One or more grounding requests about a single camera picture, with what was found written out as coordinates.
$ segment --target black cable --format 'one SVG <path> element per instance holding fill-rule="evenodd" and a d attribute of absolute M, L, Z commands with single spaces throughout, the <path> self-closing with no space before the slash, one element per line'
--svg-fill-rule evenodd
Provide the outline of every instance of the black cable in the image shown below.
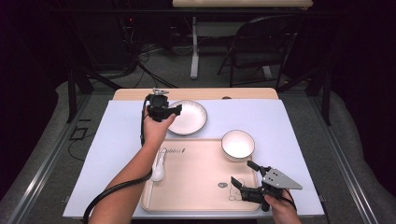
<path fill-rule="evenodd" d="M 142 109 L 142 122 L 141 122 L 141 135 L 140 135 L 140 140 L 141 140 L 141 143 L 142 143 L 142 146 L 144 145 L 144 143 L 145 143 L 145 138 L 144 138 L 144 119 L 146 118 L 146 116 L 145 116 L 145 108 L 146 108 L 146 103 L 147 103 L 147 100 L 149 99 L 149 97 L 150 97 L 150 95 L 148 95 L 146 98 L 145 98 L 145 101 L 144 101 L 144 103 L 143 103 L 143 109 Z M 143 182 L 146 182 L 147 180 L 149 180 L 150 178 L 151 178 L 151 175 L 152 175 L 152 169 L 150 169 L 150 171 L 148 172 L 148 174 L 146 175 L 146 176 L 144 176 L 144 177 L 142 177 L 142 178 L 139 178 L 139 179 L 135 179 L 135 180 L 130 180 L 130 181 L 127 181 L 127 182 L 123 182 L 123 183 L 120 183 L 120 184 L 118 184 L 118 185 L 116 185 L 116 186 L 113 186 L 113 187 L 111 187 L 111 188 L 109 188 L 109 189 L 105 189 L 102 193 L 100 193 L 98 196 L 96 196 L 93 200 L 92 200 L 92 202 L 88 205 L 88 207 L 87 207 L 87 209 L 85 209 L 85 212 L 84 212 L 84 217 L 83 217 L 83 223 L 86 223 L 86 224 L 88 224 L 88 221 L 89 221 L 89 218 L 90 218 L 90 213 L 91 213 L 91 210 L 102 200 L 102 199 L 104 199 L 105 197 L 107 197 L 108 195 L 110 195 L 110 194 L 112 194 L 112 193 L 114 193 L 114 192 L 116 192 L 117 190 L 119 190 L 119 189 L 124 189 L 124 188 L 127 188 L 127 187 L 130 187 L 130 186 L 133 186 L 133 185 L 137 185 L 137 184 L 141 184 L 141 183 L 143 183 Z"/>
<path fill-rule="evenodd" d="M 142 57 L 143 55 L 146 55 L 147 59 L 143 60 L 140 57 Z M 147 63 L 149 61 L 149 52 L 144 52 L 138 55 L 138 60 L 142 63 Z"/>
<path fill-rule="evenodd" d="M 158 88 L 158 83 L 157 83 L 157 81 L 155 80 L 155 78 L 153 77 L 153 76 L 150 76 L 151 78 L 152 78 L 152 80 L 154 81 L 154 86 L 155 86 L 155 88 Z"/>
<path fill-rule="evenodd" d="M 130 180 L 130 181 L 127 181 L 127 182 L 123 182 L 123 183 L 120 183 L 120 184 L 118 184 L 118 185 L 116 185 L 116 186 L 113 186 L 113 187 L 111 187 L 111 188 L 109 188 L 109 189 L 105 189 L 102 193 L 100 193 L 98 196 L 96 196 L 96 198 L 94 198 L 93 201 L 88 205 L 87 209 L 86 209 L 85 212 L 84 212 L 84 217 L 83 217 L 83 219 L 82 219 L 82 220 L 83 220 L 83 223 L 88 224 L 91 210 L 92 210 L 102 199 L 104 199 L 104 198 L 107 197 L 108 195 L 110 195 L 110 194 L 116 192 L 116 191 L 119 190 L 119 189 L 125 189 L 125 188 L 131 187 L 131 186 L 133 186 L 133 185 L 137 185 L 137 184 L 144 183 L 144 182 L 146 182 L 147 180 L 149 180 L 149 179 L 151 178 L 151 175 L 152 175 L 152 169 L 150 169 L 150 171 L 148 172 L 148 174 L 145 175 L 145 176 L 143 176 L 142 178 L 138 178 L 138 179 L 135 179 L 135 180 Z"/>
<path fill-rule="evenodd" d="M 326 200 L 325 200 L 325 198 L 319 193 L 319 191 L 318 191 L 318 189 L 317 189 L 317 186 L 314 185 L 314 187 L 315 187 L 315 190 L 317 191 L 317 195 L 319 196 L 320 204 L 322 205 L 323 212 L 324 212 L 324 215 L 326 216 L 327 223 L 328 223 L 328 224 L 331 224 L 331 223 L 330 223 L 329 214 L 327 213 L 327 209 L 326 209 L 326 204 L 325 204 Z"/>
<path fill-rule="evenodd" d="M 83 160 L 81 158 L 78 158 L 78 157 L 73 155 L 73 153 L 71 152 L 71 146 L 73 146 L 73 144 L 75 144 L 77 141 L 82 141 L 85 138 L 90 137 L 90 136 L 94 136 L 94 135 L 95 135 L 95 133 L 91 133 L 91 134 L 88 134 L 88 135 L 84 136 L 82 139 L 77 139 L 77 140 L 74 140 L 72 143 L 70 143 L 69 147 L 67 148 L 67 152 L 69 153 L 69 155 L 71 157 L 73 157 L 74 159 L 78 160 L 78 161 L 85 161 L 85 160 Z"/>
<path fill-rule="evenodd" d="M 140 76 L 139 80 L 137 80 L 136 84 L 132 87 L 132 89 L 135 89 L 137 87 L 137 85 L 139 85 L 140 81 L 143 78 L 143 75 L 145 75 L 145 71 L 143 71 L 142 75 Z"/>
<path fill-rule="evenodd" d="M 271 196 L 273 196 L 274 198 L 276 198 L 276 199 L 278 199 L 278 200 L 282 200 L 282 201 L 285 201 L 285 202 L 291 204 L 291 206 L 293 206 L 294 210 L 297 211 L 296 204 L 294 203 L 294 199 L 293 199 L 293 197 L 291 196 L 290 192 L 289 192 L 288 190 L 286 190 L 286 189 L 283 189 L 283 190 L 285 190 L 285 191 L 289 194 L 289 196 L 291 197 L 291 200 L 289 200 L 289 199 L 287 199 L 287 198 L 285 198 L 285 197 L 283 197 L 283 196 L 275 195 L 273 192 L 271 192 L 271 191 L 269 191 L 269 190 L 267 190 L 267 189 L 265 190 L 265 193 L 266 193 L 266 194 L 269 194 L 269 195 L 271 195 Z"/>
<path fill-rule="evenodd" d="M 163 85 L 170 87 L 170 88 L 178 88 L 177 86 L 173 85 L 172 83 L 167 82 L 163 78 L 158 77 L 157 75 L 151 73 L 141 62 L 138 61 L 137 66 L 139 66 L 143 71 L 145 71 L 147 74 L 149 74 L 155 80 L 161 82 Z"/>

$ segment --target gray floor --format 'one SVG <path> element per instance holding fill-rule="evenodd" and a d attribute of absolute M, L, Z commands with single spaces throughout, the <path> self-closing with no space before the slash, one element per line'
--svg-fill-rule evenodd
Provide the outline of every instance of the gray floor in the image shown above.
<path fill-rule="evenodd" d="M 202 46 L 200 76 L 196 80 L 191 80 L 189 77 L 190 54 L 158 50 L 151 52 L 149 57 L 141 58 L 148 60 L 145 66 L 149 71 L 179 87 L 228 87 L 227 69 L 220 76 L 216 75 L 223 55 L 215 53 L 216 51 L 217 49 Z M 243 73 L 248 74 L 250 78 L 262 75 L 260 71 Z M 143 74 L 140 69 L 113 81 L 126 88 L 156 86 L 152 78 Z M 46 131 L 21 174 L 0 202 L 0 223 L 80 223 L 78 220 L 62 217 L 66 206 L 64 199 L 71 194 L 76 184 L 83 165 L 80 159 L 84 159 L 93 135 L 82 141 L 70 141 L 68 138 L 76 127 L 87 128 L 88 134 L 94 134 L 106 104 L 114 93 L 101 83 L 93 81 L 93 84 L 96 89 L 93 95 L 78 97 L 82 108 L 71 124 L 65 123 L 68 116 L 66 83 L 57 89 L 58 105 Z M 160 83 L 157 84 L 159 88 L 163 87 Z M 274 87 L 274 85 L 274 82 L 266 82 L 251 86 Z M 318 192 L 326 198 L 325 207 L 330 222 L 392 223 L 396 220 L 396 199 L 376 182 L 373 173 L 364 162 L 359 134 L 343 101 L 336 94 L 332 94 L 332 126 L 328 127 L 318 114 L 320 98 L 306 97 L 301 91 L 303 89 L 304 84 L 279 94 L 279 97 L 287 108 Z M 341 149 L 341 159 L 337 148 Z M 42 188 L 32 192 L 28 190 L 29 185 Z M 258 220 L 258 222 L 273 223 L 271 219 Z M 303 217 L 303 222 L 328 223 L 326 217 Z"/>

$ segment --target hand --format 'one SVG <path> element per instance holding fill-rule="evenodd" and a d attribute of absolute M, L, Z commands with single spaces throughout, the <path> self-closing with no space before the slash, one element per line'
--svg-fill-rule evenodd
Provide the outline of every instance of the hand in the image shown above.
<path fill-rule="evenodd" d="M 282 196 L 292 200 L 287 189 L 283 190 Z M 290 203 L 283 200 L 277 200 L 269 194 L 266 194 L 264 199 L 272 206 L 273 218 L 276 224 L 301 224 L 301 221 L 297 216 L 297 211 Z"/>
<path fill-rule="evenodd" d="M 162 122 L 157 122 L 148 116 L 148 111 L 146 108 L 144 119 L 145 144 L 159 148 L 165 139 L 166 131 L 173 123 L 175 118 L 176 115 L 172 114 L 168 119 L 164 119 Z"/>

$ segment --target white bowl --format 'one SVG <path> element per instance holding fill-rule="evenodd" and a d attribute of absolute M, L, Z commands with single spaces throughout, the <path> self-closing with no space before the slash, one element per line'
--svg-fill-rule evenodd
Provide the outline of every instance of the white bowl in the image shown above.
<path fill-rule="evenodd" d="M 240 130 L 232 130 L 224 134 L 221 147 L 230 161 L 247 161 L 254 151 L 254 140 Z"/>

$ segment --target human arm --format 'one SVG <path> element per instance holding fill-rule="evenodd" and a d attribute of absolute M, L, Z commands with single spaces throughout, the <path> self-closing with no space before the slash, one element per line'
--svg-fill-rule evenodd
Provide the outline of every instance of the human arm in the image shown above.
<path fill-rule="evenodd" d="M 166 136 L 166 131 L 175 120 L 175 117 L 176 115 L 172 114 L 163 122 L 157 122 L 150 117 L 145 117 L 145 144 L 110 181 L 106 187 L 107 189 L 126 181 L 141 178 L 149 173 L 158 149 Z M 94 207 L 90 223 L 130 223 L 144 186 L 145 184 L 141 183 L 117 190 L 105 197 Z"/>
<path fill-rule="evenodd" d="M 292 200 L 287 189 L 283 190 L 282 197 Z M 301 221 L 297 216 L 297 211 L 290 203 L 283 200 L 277 200 L 269 194 L 266 194 L 264 199 L 272 207 L 273 219 L 276 224 L 301 224 Z"/>

